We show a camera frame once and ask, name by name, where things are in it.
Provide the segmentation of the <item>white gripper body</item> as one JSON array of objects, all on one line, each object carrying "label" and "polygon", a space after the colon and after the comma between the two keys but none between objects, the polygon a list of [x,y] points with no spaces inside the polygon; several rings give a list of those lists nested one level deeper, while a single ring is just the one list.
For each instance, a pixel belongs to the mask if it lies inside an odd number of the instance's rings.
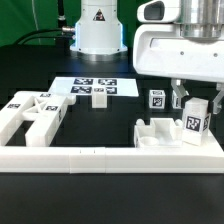
[{"label": "white gripper body", "polygon": [[219,38],[190,39],[175,24],[141,25],[134,37],[133,66],[138,74],[224,82],[224,29]]}]

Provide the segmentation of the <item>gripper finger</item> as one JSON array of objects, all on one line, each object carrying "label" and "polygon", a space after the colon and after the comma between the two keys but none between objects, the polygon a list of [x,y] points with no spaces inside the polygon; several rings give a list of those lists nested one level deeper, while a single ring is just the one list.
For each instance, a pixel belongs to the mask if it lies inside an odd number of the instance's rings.
[{"label": "gripper finger", "polygon": [[222,110],[222,99],[224,98],[224,83],[217,83],[216,90],[218,94],[212,101],[212,113],[218,114]]},{"label": "gripper finger", "polygon": [[186,91],[184,84],[185,80],[183,79],[175,79],[175,78],[171,79],[171,86],[178,96],[179,104],[181,104],[182,99],[188,95],[188,92]]}]

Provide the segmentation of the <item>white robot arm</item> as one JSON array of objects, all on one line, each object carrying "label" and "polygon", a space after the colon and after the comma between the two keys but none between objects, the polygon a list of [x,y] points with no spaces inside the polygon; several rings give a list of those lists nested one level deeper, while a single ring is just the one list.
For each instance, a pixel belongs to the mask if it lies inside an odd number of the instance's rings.
[{"label": "white robot arm", "polygon": [[217,114],[224,99],[224,0],[81,0],[70,50],[88,60],[127,52],[137,73],[167,77],[178,97],[183,82],[213,82]]}]

